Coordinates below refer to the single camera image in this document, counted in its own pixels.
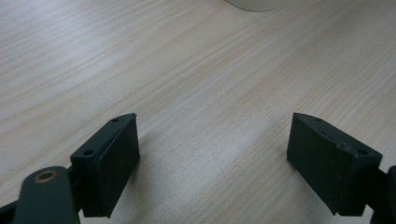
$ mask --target wood grain surface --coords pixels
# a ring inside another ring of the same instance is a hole
[[[300,112],[396,164],[396,1],[0,2],[1,205],[131,112],[141,162],[82,223],[368,223],[334,217],[286,149]]]

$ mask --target screw hole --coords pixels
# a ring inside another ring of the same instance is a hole
[[[84,156],[91,156],[93,154],[93,150],[86,150],[84,152]]]
[[[368,154],[369,154],[367,151],[361,150],[361,149],[359,149],[358,152],[359,152],[361,155],[368,155]]]
[[[35,176],[35,182],[38,184],[42,184],[50,181],[55,178],[58,173],[56,171],[45,171],[37,176]]]

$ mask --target mounting hole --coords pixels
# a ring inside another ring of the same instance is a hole
[[[44,171],[43,173],[35,176],[35,182],[42,184],[54,179],[58,173],[56,171]]]
[[[361,154],[361,155],[368,155],[369,154],[367,151],[361,150],[361,149],[358,150],[358,153]]]
[[[91,156],[93,154],[93,150],[86,150],[84,152],[84,156]]]

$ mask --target light wood tabletop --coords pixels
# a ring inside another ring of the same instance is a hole
[[[112,217],[81,223],[368,223],[286,151],[300,112],[396,164],[396,1],[0,3],[0,205],[132,112],[141,161]]]

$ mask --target wooden table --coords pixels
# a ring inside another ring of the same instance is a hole
[[[107,120],[135,112],[141,162],[111,219],[368,223],[333,216],[286,161],[291,115],[396,164],[396,2],[0,3],[0,204]]]

